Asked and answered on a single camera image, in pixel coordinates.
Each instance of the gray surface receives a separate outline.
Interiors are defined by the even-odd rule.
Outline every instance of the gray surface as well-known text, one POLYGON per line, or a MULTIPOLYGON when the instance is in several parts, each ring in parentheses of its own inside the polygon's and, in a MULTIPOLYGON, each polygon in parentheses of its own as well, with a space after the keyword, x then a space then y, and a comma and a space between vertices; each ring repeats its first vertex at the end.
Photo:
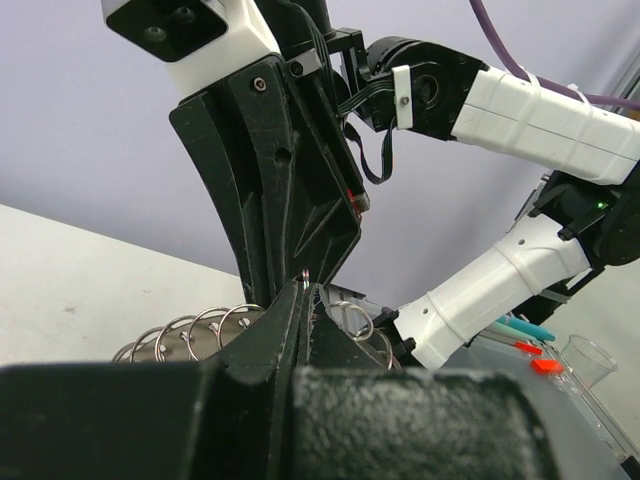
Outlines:
MULTIPOLYGON (((404 35, 498 66, 467 2, 329 0, 368 43, 404 35)), ((487 0, 517 60, 608 92, 640 47, 637 0, 487 0)), ((180 99, 160 62, 103 25, 98 0, 7 0, 0 15, 0 204, 224 271, 235 261, 167 116, 180 99)), ((363 130, 377 165, 381 137, 363 130)), ((394 177, 369 187, 361 244, 336 282, 400 305, 486 250, 542 169, 399 132, 394 177)))
POLYGON ((529 362, 529 357, 513 347, 478 338, 471 348, 458 350, 445 367, 497 370, 518 379, 545 424, 563 478, 628 480, 572 399, 548 377, 536 374, 529 362))

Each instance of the red object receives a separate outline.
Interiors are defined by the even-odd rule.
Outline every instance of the red object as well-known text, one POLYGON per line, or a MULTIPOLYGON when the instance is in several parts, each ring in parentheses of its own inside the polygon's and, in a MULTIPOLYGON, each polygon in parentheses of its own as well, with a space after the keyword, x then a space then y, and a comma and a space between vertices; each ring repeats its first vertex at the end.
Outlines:
POLYGON ((542 355, 542 349, 539 347, 535 347, 533 345, 529 345, 524 342, 516 342, 513 344, 514 347, 519 348, 525 352, 533 353, 534 355, 542 355))
POLYGON ((538 358, 536 360, 531 360, 531 368, 542 375, 564 372, 562 364, 557 360, 552 360, 550 358, 538 358))

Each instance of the clear glass cup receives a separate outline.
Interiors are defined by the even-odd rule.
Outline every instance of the clear glass cup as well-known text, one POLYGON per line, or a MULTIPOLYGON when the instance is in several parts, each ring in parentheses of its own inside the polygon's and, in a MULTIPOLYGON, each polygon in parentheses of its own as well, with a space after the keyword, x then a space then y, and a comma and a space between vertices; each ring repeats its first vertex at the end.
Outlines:
POLYGON ((618 364, 605 350, 580 335, 571 335, 560 354, 565 371, 557 375, 558 386, 571 395, 584 395, 618 364))

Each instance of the purple cable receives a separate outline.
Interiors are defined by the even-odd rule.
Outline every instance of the purple cable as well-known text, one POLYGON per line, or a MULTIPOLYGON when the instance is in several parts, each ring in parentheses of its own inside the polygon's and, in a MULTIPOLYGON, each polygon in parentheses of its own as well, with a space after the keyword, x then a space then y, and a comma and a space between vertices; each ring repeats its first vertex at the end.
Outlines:
MULTIPOLYGON (((502 43, 500 35, 498 35, 498 32, 493 26, 493 23, 491 23, 491 19, 489 18, 487 10, 484 8, 482 0, 469 0, 469 3, 471 4, 471 8, 473 8, 473 13, 475 13, 476 18, 480 23, 482 31, 487 37, 487 40, 489 40, 493 51, 496 52, 496 55, 498 55, 498 58, 505 66, 505 68, 509 70, 515 77, 518 77, 521 80, 529 81, 527 72, 525 72, 522 67, 518 65, 518 62, 513 59, 513 57, 509 54, 507 47, 505 47, 504 43, 502 43)), ((581 100, 580 96, 575 91, 571 90, 568 87, 565 87, 564 85, 560 85, 542 77, 538 77, 538 80, 540 81, 540 85, 548 90, 560 93, 567 97, 575 98, 576 100, 581 100)), ((592 95, 590 93, 585 94, 585 97, 587 97, 587 100, 589 100, 589 102, 593 103, 594 105, 608 105, 611 107, 628 108, 630 110, 640 110, 640 102, 630 100, 628 98, 606 97, 602 95, 592 95)))

